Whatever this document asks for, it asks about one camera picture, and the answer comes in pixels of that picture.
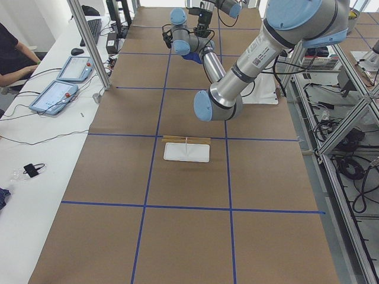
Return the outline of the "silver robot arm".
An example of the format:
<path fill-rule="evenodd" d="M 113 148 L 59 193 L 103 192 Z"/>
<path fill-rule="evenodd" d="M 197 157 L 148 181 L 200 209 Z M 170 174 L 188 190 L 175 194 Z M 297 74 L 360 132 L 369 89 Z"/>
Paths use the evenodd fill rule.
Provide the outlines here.
<path fill-rule="evenodd" d="M 238 18 L 242 9 L 237 1 L 185 1 L 185 7 L 190 15 L 198 17 L 194 34 L 202 38 L 207 38 L 211 33 L 209 25 L 214 8 L 217 8 L 217 12 L 222 11 L 234 19 Z"/>
<path fill-rule="evenodd" d="M 330 46 L 346 39 L 349 1 L 269 1 L 261 30 L 230 70 L 225 71 L 210 40 L 191 35 L 182 8 L 170 14 L 167 45 L 185 59 L 201 62 L 211 86 L 194 98 L 202 121 L 227 121 L 242 110 L 242 91 L 285 49 Z"/>

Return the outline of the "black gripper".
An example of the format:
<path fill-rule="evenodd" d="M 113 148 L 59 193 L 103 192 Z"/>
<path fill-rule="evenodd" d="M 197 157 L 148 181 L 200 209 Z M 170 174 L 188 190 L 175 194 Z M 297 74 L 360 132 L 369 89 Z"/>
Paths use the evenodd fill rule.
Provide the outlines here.
<path fill-rule="evenodd" d="M 198 16 L 198 24 L 194 28 L 194 34 L 197 37 L 208 37 L 211 33 L 209 25 L 211 23 L 213 13 L 206 9 L 195 8 L 194 15 Z"/>

